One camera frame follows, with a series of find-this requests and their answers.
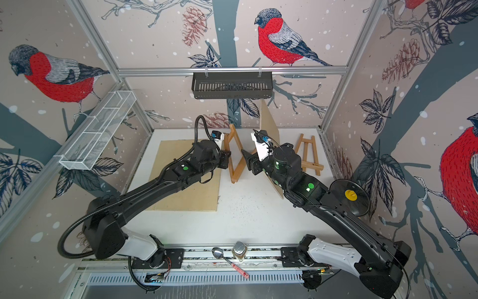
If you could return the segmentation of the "wooden easel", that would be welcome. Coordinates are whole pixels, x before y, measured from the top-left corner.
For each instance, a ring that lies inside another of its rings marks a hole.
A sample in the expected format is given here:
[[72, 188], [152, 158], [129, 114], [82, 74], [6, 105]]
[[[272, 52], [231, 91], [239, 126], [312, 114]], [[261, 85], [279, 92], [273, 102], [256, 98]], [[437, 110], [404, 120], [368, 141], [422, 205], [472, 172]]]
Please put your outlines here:
[[237, 184], [243, 181], [247, 175], [251, 174], [247, 168], [242, 150], [249, 153], [255, 153], [255, 145], [251, 139], [250, 128], [237, 128], [235, 125], [229, 125], [226, 131], [223, 148], [231, 153], [229, 157], [229, 166], [222, 170], [221, 184]]
[[295, 153], [299, 154], [300, 149], [302, 149], [302, 170], [306, 172], [308, 169], [312, 169], [316, 176], [320, 176], [321, 172], [324, 170], [324, 165], [321, 164], [318, 159], [315, 136], [306, 138], [305, 135], [301, 133], [295, 146]]

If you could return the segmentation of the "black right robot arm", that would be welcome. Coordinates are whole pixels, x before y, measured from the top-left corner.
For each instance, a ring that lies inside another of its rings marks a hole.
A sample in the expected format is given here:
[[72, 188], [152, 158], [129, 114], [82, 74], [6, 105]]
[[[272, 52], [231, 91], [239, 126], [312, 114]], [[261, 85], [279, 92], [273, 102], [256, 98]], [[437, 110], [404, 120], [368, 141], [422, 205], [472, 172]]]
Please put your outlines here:
[[405, 265], [412, 250], [407, 243], [392, 241], [373, 230], [353, 213], [346, 191], [355, 192], [358, 202], [368, 202], [367, 193], [358, 184], [338, 179], [326, 187], [302, 170], [301, 157], [290, 143], [270, 150], [266, 158], [245, 150], [241, 153], [254, 175], [264, 172], [295, 207], [322, 220], [351, 245], [346, 249], [306, 235], [298, 246], [305, 264], [332, 265], [358, 277], [375, 295], [394, 297], [408, 276]]

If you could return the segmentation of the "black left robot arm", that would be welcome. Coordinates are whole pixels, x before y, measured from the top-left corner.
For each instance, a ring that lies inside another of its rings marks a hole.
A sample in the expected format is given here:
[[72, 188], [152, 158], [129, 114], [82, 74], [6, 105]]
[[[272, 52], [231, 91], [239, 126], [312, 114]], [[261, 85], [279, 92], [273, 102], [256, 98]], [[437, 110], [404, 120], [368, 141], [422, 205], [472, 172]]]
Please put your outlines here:
[[[225, 135], [219, 131], [206, 131], [207, 138], [194, 138], [191, 148], [180, 158], [165, 165], [158, 177], [139, 188], [116, 198], [94, 199], [88, 205], [87, 213], [61, 235], [57, 251], [66, 259], [83, 259], [93, 255], [97, 259], [108, 259], [113, 255], [128, 258], [128, 270], [133, 275], [133, 259], [149, 264], [152, 269], [163, 265], [171, 268], [172, 263], [160, 240], [152, 235], [141, 235], [125, 229], [125, 225], [139, 213], [158, 201], [185, 190], [195, 183], [202, 183], [202, 177], [213, 174], [217, 168], [227, 169], [230, 152], [221, 149]], [[68, 236], [77, 228], [89, 243], [90, 250], [74, 254], [65, 249]]]

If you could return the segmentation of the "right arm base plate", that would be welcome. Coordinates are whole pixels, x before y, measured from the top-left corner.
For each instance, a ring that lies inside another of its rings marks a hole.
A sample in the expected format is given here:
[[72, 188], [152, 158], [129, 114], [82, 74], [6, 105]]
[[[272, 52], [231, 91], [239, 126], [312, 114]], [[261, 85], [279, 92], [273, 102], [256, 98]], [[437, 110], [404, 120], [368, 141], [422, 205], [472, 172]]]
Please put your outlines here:
[[311, 266], [308, 256], [303, 251], [298, 250], [296, 247], [282, 247], [280, 251], [281, 255], [278, 260], [282, 263], [284, 268]]

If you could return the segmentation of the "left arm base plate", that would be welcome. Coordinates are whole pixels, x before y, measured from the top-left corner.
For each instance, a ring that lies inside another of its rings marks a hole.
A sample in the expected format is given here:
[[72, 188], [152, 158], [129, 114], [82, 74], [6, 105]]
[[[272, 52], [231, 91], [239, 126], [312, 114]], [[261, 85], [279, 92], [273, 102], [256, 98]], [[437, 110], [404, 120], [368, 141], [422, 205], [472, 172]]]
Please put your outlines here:
[[180, 269], [184, 260], [184, 249], [161, 249], [159, 255], [155, 255], [149, 260], [134, 258], [132, 261], [133, 269]]

